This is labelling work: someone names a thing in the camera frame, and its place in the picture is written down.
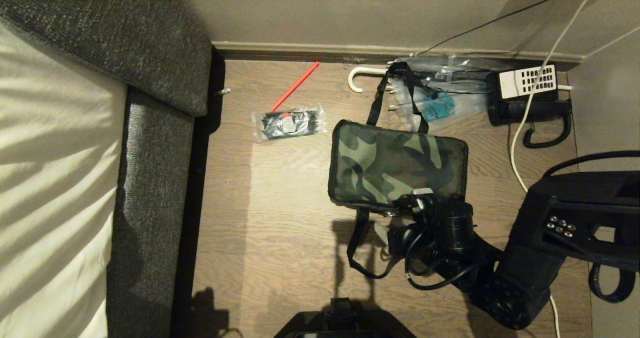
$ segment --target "red pencil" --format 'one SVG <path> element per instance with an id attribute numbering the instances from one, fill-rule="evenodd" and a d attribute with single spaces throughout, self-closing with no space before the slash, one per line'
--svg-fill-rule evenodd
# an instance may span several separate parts
<path id="1" fill-rule="evenodd" d="M 282 96 L 278 99 L 278 101 L 276 101 L 272 106 L 271 106 L 271 111 L 275 112 L 275 110 L 278 109 L 278 107 L 280 107 L 280 105 L 284 102 L 285 99 L 289 98 L 289 96 L 299 87 L 299 85 L 302 84 L 302 82 L 305 81 L 305 79 L 307 79 L 308 76 L 311 75 L 311 73 L 313 73 L 313 71 L 315 69 L 317 69 L 317 67 L 320 65 L 320 62 L 315 62 L 313 63 L 313 65 L 311 67 L 309 67 L 309 69 L 306 70 L 306 72 L 304 72 L 304 74 L 302 74 L 300 76 L 300 78 L 298 78 L 295 83 L 293 83 L 293 85 L 291 85 L 290 88 L 288 88 L 286 90 L 286 92 L 284 92 L 284 94 L 282 94 Z"/>

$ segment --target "white bedsheet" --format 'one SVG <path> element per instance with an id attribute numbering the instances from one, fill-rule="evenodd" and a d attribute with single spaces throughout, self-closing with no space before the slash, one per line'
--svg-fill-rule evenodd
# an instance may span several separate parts
<path id="1" fill-rule="evenodd" d="M 0 337 L 107 336 L 125 98 L 0 23 Z"/>

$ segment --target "wall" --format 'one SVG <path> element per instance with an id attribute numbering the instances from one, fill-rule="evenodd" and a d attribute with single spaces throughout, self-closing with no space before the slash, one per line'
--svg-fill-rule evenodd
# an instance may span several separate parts
<path id="1" fill-rule="evenodd" d="M 186 1 L 223 49 L 406 54 L 540 0 Z M 544 53 L 580 1 L 549 1 L 444 47 Z M 558 47 L 558 56 L 580 60 L 638 26 L 638 0 L 592 0 Z"/>
<path id="2" fill-rule="evenodd" d="M 640 31 L 586 58 L 567 72 L 573 86 L 573 119 L 578 155 L 640 149 Z M 638 158 L 586 162 L 582 171 L 638 170 Z M 613 238 L 612 231 L 604 231 Z M 612 292 L 616 269 L 603 267 L 602 288 Z M 594 338 L 640 337 L 640 279 L 631 297 L 618 304 L 591 296 Z"/>

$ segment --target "wooden floor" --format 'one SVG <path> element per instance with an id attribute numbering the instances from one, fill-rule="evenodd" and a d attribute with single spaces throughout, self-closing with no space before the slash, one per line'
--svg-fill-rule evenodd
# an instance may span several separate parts
<path id="1" fill-rule="evenodd" d="M 329 133 L 254 144 L 251 113 L 266 112 L 310 63 L 231 60 L 227 62 L 222 125 L 211 136 L 199 231 L 194 294 L 214 291 L 215 311 L 227 338 L 272 337 L 295 313 L 319 311 L 332 297 L 360 300 L 392 313 L 414 335 L 429 337 L 555 337 L 551 306 L 521 331 L 505 329 L 466 303 L 454 287 L 423 292 L 409 286 L 400 265 L 385 279 L 369 281 L 346 263 L 346 242 L 354 211 L 327 195 L 331 130 L 341 119 L 366 121 L 379 78 L 358 77 L 363 94 L 346 84 L 353 66 L 320 64 L 286 101 L 321 103 Z M 383 112 L 379 126 L 398 126 Z M 535 137 L 555 138 L 560 122 L 538 124 Z M 524 198 L 508 160 L 515 127 L 494 127 L 486 114 L 434 134 L 469 145 L 466 201 L 474 208 L 476 232 L 503 249 Z M 547 149 L 518 144 L 516 161 L 527 185 L 556 163 L 574 158 L 573 134 Z M 364 244 L 359 260 L 379 250 Z M 375 253 L 378 272 L 384 263 Z M 568 258 L 551 286 L 563 338 L 592 336 L 587 264 Z M 430 278 L 435 283 L 437 277 Z M 227 328 L 218 322 L 217 328 Z"/>

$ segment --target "white umbrella handle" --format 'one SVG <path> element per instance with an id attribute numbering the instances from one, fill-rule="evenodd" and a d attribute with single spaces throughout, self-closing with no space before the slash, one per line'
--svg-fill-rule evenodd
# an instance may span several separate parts
<path id="1" fill-rule="evenodd" d="M 354 69 L 352 69 L 347 78 L 347 84 L 349 85 L 349 88 L 357 94 L 362 93 L 362 88 L 358 88 L 354 85 L 354 76 L 359 73 L 378 74 L 380 76 L 384 76 L 385 74 L 387 74 L 387 70 L 384 68 L 371 67 L 355 67 Z"/>

